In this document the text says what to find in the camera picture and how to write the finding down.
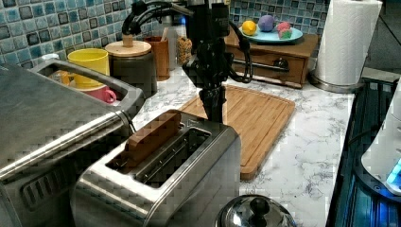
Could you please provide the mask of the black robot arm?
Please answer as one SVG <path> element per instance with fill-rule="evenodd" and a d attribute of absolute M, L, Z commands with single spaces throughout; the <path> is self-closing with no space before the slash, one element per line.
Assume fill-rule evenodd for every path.
<path fill-rule="evenodd" d="M 231 75 L 234 55 L 226 51 L 224 38 L 230 34 L 229 10 L 223 3 L 208 0 L 188 2 L 194 14 L 186 17 L 186 35 L 192 56 L 183 64 L 184 72 L 200 88 L 200 100 L 209 120 L 223 122 L 225 102 L 223 81 Z"/>

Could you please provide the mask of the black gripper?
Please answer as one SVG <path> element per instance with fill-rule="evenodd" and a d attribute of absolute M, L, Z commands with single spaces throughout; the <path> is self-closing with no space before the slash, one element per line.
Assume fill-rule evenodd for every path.
<path fill-rule="evenodd" d="M 220 85 L 229 74 L 228 56 L 223 39 L 204 41 L 198 43 L 195 53 L 183 64 L 183 70 L 193 84 L 202 89 L 200 90 L 200 100 L 208 119 L 219 123 L 223 122 L 223 105 L 226 102 L 226 88 Z M 219 87 L 218 100 L 214 90 L 217 87 Z"/>

